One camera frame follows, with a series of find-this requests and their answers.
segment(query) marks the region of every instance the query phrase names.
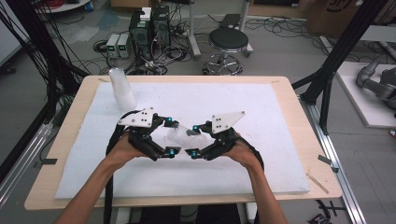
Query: round stool seat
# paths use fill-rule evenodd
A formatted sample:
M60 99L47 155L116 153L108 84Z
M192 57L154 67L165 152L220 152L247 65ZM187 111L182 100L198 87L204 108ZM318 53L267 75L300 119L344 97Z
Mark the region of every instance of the round stool seat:
M233 28L219 28L210 33L209 44L223 51L238 52L248 46L248 37Z

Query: human arm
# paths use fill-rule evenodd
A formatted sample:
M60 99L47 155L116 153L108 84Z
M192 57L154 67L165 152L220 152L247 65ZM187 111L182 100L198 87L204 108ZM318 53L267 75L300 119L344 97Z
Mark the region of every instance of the human arm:
M90 178L70 201L55 223L87 223L88 218L96 204L106 183L113 174L136 157L145 156L128 142L128 133L113 147L110 153L99 163Z
M253 152L246 145L237 142L233 149L224 155L234 161L238 161L247 169L259 211L260 223L288 223L279 203L276 201L274 193L270 189L262 166Z

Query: concrete floor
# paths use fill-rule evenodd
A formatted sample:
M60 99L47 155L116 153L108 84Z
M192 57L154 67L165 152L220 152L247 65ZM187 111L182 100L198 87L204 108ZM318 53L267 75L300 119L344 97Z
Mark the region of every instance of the concrete floor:
M70 47L81 60L100 58L101 55L92 50L92 45L98 40L107 39L111 32L126 31L131 14L113 11L106 4L94 12L76 9L56 15L58 22L70 22L80 27L100 27L98 33L89 41L78 41ZM195 20L195 27L210 20L202 17ZM207 22L205 27L215 27L213 22ZM290 82L295 82L319 69L326 60L321 49L314 46L313 40L306 37L279 37L262 27L258 29L246 28L249 43L254 53L246 58L242 53L235 54L244 67L240 76L284 76ZM172 63L167 66L167 75L201 75L205 59L213 54L207 45L207 35L198 35L197 40L202 56L197 60L185 63ZM359 56L373 57L376 53L359 45L354 49ZM98 74L106 66L104 62L96 61L88 65L93 74ZM30 59L24 53L15 57L16 74L0 76L0 94L4 100L0 101L0 161L3 161L9 151L15 146L33 118L38 114L46 102L46 86L39 76ZM305 87L296 90L304 92ZM332 99L329 111L330 137L340 157L346 176L355 193L358 203L367 223L394 223L396 218L396 181L392 178L396 170L395 139L389 137L386 129L364 127L355 107L349 101L337 78L333 81ZM46 155L50 146L43 150ZM51 223L60 210L27 211L23 204L39 172L34 160L18 186L9 196L6 204L0 210L1 223L40 222ZM332 201L336 207L344 207L342 199ZM281 202L290 223L304 223L316 214L322 213L315 201ZM95 209L90 223L102 220L102 209ZM343 210L332 213L332 223L350 223L347 213Z

